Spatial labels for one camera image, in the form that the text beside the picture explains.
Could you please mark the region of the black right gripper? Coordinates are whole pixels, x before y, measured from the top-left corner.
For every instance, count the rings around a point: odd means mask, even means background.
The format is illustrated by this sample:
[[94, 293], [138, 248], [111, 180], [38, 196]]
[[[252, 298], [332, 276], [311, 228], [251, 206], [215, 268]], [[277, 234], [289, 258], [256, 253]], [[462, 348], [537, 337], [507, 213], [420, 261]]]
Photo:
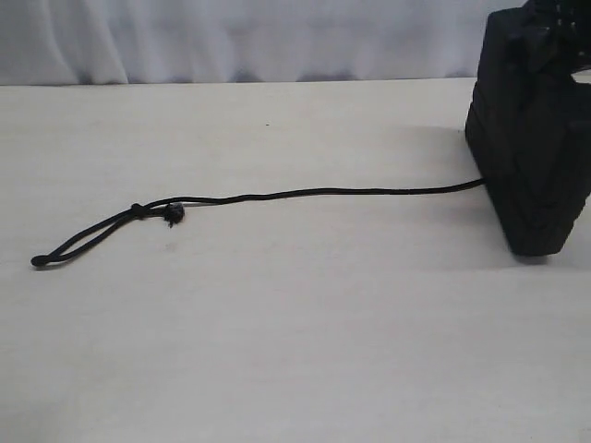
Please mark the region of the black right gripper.
[[588, 1], [527, 1], [506, 15], [508, 71], [571, 75], [590, 68]]

